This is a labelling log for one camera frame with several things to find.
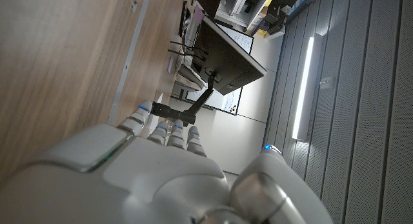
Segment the monitor arm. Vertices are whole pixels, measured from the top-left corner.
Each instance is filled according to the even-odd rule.
[[[209,97],[214,92],[214,78],[216,76],[216,72],[212,72],[208,78],[208,88],[205,92],[195,101],[194,104],[184,112],[174,110],[170,108],[168,105],[160,104],[160,103],[153,103],[153,108],[151,114],[159,117],[164,117],[167,119],[177,120],[180,119],[184,123],[184,127],[187,127],[188,124],[195,124],[196,114],[202,108],[203,105],[208,101]]]

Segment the robotic hand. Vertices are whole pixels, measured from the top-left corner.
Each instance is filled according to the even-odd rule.
[[[161,122],[139,137],[145,101],[117,128],[90,127],[0,186],[5,223],[332,223],[319,198],[266,146],[232,189],[196,127]]]

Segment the shelf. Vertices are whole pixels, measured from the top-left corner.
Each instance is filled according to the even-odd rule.
[[[234,14],[230,15],[232,7],[235,5],[235,0],[225,0],[227,3],[225,5],[221,5],[218,10],[217,10],[217,16],[226,19],[228,21],[231,21],[235,24],[241,25],[243,27],[248,26],[248,22],[251,19],[251,13],[246,13],[245,7],[242,9],[242,11],[239,14]]]

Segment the gray wall panel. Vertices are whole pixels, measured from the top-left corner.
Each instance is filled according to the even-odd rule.
[[[348,4],[349,0],[334,0],[322,78],[332,76],[338,80],[347,22]],[[334,112],[335,95],[335,87],[330,90],[319,91],[316,117],[314,120],[306,182],[318,196],[321,195],[323,188],[323,177],[327,160],[328,141],[330,137],[332,114]]]
[[[292,164],[293,151],[291,151],[290,148],[284,149],[284,140],[285,140],[285,134],[287,131],[288,118],[290,116],[292,94],[294,93],[294,88],[296,85],[298,64],[299,64],[299,60],[301,57],[301,47],[303,45],[305,23],[307,21],[307,10],[304,10],[304,12],[302,12],[298,16],[297,19],[298,19],[297,27],[296,27],[297,31],[296,31],[296,36],[294,40],[294,45],[292,47],[290,66],[288,68],[287,82],[285,84],[285,89],[284,89],[284,97],[283,97],[283,103],[281,105],[281,112],[279,115],[277,135],[276,135],[276,144],[275,144],[275,146],[282,146],[283,156],[285,158],[285,161],[289,165]]]
[[[294,159],[292,162],[292,169],[297,172],[297,174],[304,179],[305,167],[307,165],[308,156],[308,143],[303,143],[292,139],[292,130],[294,128],[294,119],[296,118],[296,109],[299,96],[299,88],[301,86],[301,78],[303,76],[303,69],[305,64],[305,56],[307,54],[308,42],[306,39],[310,39],[314,35],[318,10],[320,6],[320,0],[316,0],[308,8],[307,23],[305,25],[303,48],[301,50],[300,64],[299,64],[299,74],[297,75],[296,88],[294,89],[294,98],[291,104],[290,121],[288,122],[287,134],[285,139],[285,148],[294,148]]]
[[[281,49],[281,59],[279,60],[278,63],[278,68],[277,68],[277,76],[276,76],[276,84],[274,85],[274,90],[272,91],[272,101],[271,101],[271,107],[270,107],[270,112],[268,114],[268,123],[267,123],[267,128],[266,128],[266,133],[265,133],[265,140],[264,140],[264,145],[267,144],[274,144],[272,140],[275,140],[276,138],[276,132],[277,132],[277,126],[274,124],[272,117],[274,116],[274,106],[277,100],[277,91],[279,87],[282,87],[279,85],[279,78],[281,75],[281,67],[283,66],[283,61],[284,61],[284,55],[285,55],[285,49],[288,41],[288,34],[290,33],[290,25],[285,27],[285,36],[283,40],[283,47]]]
[[[403,0],[382,223],[413,223],[413,0]]]
[[[280,128],[290,99],[287,75],[296,73],[283,156],[335,223],[413,223],[413,0],[316,2],[319,12],[311,18],[310,5],[306,28],[315,25],[323,36],[317,80],[335,76],[336,84],[321,91],[316,85],[308,138],[291,139],[303,40],[298,70],[287,67],[274,98]],[[285,49],[295,51],[293,45]]]
[[[347,223],[377,223],[388,136],[399,0],[373,0],[347,201]]]
[[[270,131],[268,132],[268,144],[272,144],[272,145],[275,145],[275,142],[276,142],[275,136],[276,136],[277,128],[278,128],[281,105],[283,103],[284,88],[285,88],[286,81],[287,81],[288,68],[290,66],[292,46],[294,44],[294,39],[296,35],[296,30],[297,30],[296,26],[297,26],[297,19],[295,19],[290,24],[290,29],[288,31],[288,39],[285,45],[285,55],[284,55],[283,62],[280,68],[279,81],[278,81],[279,88],[277,89],[277,94],[276,94],[277,98],[274,102],[274,109],[273,109],[273,115],[272,115],[271,124],[270,124]],[[276,147],[280,151],[283,150],[282,145],[276,146]]]
[[[371,0],[350,0],[348,11],[322,195],[334,223],[342,223],[344,219],[370,5]]]

